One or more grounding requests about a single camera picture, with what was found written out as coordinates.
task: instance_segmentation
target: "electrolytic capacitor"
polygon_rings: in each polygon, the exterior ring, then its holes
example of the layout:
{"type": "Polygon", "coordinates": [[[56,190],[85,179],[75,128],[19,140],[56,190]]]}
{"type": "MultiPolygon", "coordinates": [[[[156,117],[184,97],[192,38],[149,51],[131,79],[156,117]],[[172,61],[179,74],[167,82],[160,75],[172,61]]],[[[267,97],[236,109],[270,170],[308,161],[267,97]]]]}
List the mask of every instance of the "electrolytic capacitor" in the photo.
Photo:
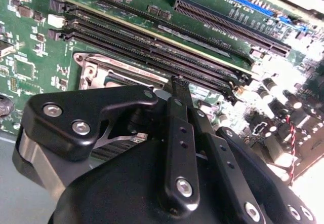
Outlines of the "electrolytic capacitor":
{"type": "Polygon", "coordinates": [[[285,95],[285,97],[288,99],[288,104],[293,107],[294,109],[299,109],[302,107],[302,103],[297,99],[297,97],[292,94],[289,91],[284,91],[283,93],[285,95]]]}
{"type": "Polygon", "coordinates": [[[266,90],[260,90],[258,94],[260,95],[261,99],[267,104],[269,104],[273,100],[273,97],[266,90]]]}

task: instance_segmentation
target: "microchip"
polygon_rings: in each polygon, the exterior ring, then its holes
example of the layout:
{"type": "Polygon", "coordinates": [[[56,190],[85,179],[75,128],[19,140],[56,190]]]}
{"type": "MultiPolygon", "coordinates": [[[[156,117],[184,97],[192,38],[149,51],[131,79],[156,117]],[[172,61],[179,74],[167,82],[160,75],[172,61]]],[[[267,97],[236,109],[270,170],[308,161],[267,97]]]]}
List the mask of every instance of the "microchip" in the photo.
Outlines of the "microchip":
{"type": "Polygon", "coordinates": [[[12,3],[14,6],[19,6],[19,5],[20,5],[20,1],[19,1],[19,0],[11,0],[11,3],[12,3]]]}
{"type": "Polygon", "coordinates": [[[159,12],[160,12],[160,9],[157,6],[149,5],[147,7],[147,12],[152,14],[152,15],[158,15],[159,12]]]}
{"type": "Polygon", "coordinates": [[[21,17],[31,18],[33,11],[29,7],[19,6],[19,14],[21,17]]]}
{"type": "Polygon", "coordinates": [[[60,79],[60,80],[59,80],[59,84],[60,84],[61,86],[66,87],[66,86],[67,86],[67,80],[60,79]]]}
{"type": "Polygon", "coordinates": [[[0,58],[5,57],[15,50],[14,45],[0,41],[0,58]]]}
{"type": "Polygon", "coordinates": [[[37,35],[36,35],[36,38],[37,38],[37,40],[39,40],[40,42],[43,42],[43,41],[44,41],[44,35],[42,35],[42,34],[37,34],[37,35]]]}
{"type": "Polygon", "coordinates": [[[163,11],[161,10],[160,13],[158,14],[162,19],[165,20],[170,20],[171,19],[171,14],[169,11],[163,11]]]}
{"type": "Polygon", "coordinates": [[[34,20],[35,21],[42,21],[43,14],[39,11],[34,11],[34,20]]]}

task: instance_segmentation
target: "hole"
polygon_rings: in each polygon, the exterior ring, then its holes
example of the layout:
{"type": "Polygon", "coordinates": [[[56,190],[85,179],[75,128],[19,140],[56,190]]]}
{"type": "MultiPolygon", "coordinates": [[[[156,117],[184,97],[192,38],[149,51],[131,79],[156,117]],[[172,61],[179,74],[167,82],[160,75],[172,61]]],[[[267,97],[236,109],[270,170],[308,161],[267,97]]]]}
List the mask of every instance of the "hole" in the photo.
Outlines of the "hole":
{"type": "Polygon", "coordinates": [[[231,169],[234,169],[234,165],[231,163],[231,162],[227,162],[227,165],[231,168],[231,169]]]}
{"type": "Polygon", "coordinates": [[[182,106],[182,102],[178,99],[174,99],[175,103],[178,105],[178,106],[182,106]]]}
{"type": "Polygon", "coordinates": [[[257,215],[257,213],[256,213],[256,211],[254,209],[251,209],[250,212],[251,212],[252,215],[257,215]]]}
{"type": "Polygon", "coordinates": [[[187,133],[187,130],[185,128],[183,128],[183,127],[181,127],[180,130],[181,130],[182,133],[187,133]]]}
{"type": "Polygon", "coordinates": [[[184,141],[180,141],[180,145],[185,149],[188,148],[188,145],[184,141]]]}
{"type": "Polygon", "coordinates": [[[79,56],[76,57],[76,60],[77,60],[78,62],[81,62],[81,61],[83,60],[83,57],[82,57],[81,55],[79,55],[79,56]]]}
{"type": "Polygon", "coordinates": [[[227,149],[226,149],[224,146],[220,145],[219,147],[220,147],[224,152],[227,151],[227,149]]]}

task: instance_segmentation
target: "black connector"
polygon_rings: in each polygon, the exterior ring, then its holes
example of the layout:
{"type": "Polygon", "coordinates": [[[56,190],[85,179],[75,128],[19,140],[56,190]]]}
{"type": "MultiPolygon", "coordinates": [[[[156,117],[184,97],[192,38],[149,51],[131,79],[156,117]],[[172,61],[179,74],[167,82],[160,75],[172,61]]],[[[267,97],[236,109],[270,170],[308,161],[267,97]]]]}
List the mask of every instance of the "black connector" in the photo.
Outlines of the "black connector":
{"type": "Polygon", "coordinates": [[[291,50],[290,46],[277,39],[251,29],[247,25],[241,24],[191,0],[176,0],[174,10],[282,57],[287,57],[291,50]]]}

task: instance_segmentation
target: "capacitor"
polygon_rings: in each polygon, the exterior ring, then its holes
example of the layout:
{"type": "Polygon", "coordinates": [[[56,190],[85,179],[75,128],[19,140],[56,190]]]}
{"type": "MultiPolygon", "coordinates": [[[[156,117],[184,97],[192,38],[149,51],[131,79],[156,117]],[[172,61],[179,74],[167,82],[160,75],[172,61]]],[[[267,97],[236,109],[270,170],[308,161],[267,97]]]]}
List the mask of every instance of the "capacitor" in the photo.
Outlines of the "capacitor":
{"type": "Polygon", "coordinates": [[[279,89],[279,86],[272,79],[267,79],[264,84],[271,93],[276,93],[279,89]]]}
{"type": "Polygon", "coordinates": [[[260,95],[261,99],[267,104],[269,104],[273,100],[273,97],[266,90],[260,90],[258,94],[260,95]]]}
{"type": "Polygon", "coordinates": [[[277,130],[277,126],[275,126],[274,122],[270,118],[265,118],[265,122],[268,124],[266,128],[269,132],[275,132],[277,130]]]}
{"type": "Polygon", "coordinates": [[[228,119],[227,115],[225,115],[225,114],[220,115],[218,117],[218,119],[219,119],[220,125],[223,127],[229,127],[231,124],[230,120],[228,119]]]}
{"type": "Polygon", "coordinates": [[[297,97],[294,94],[292,94],[287,90],[284,91],[283,94],[288,99],[288,104],[292,106],[294,109],[299,109],[302,107],[303,104],[297,99],[297,97]]]}

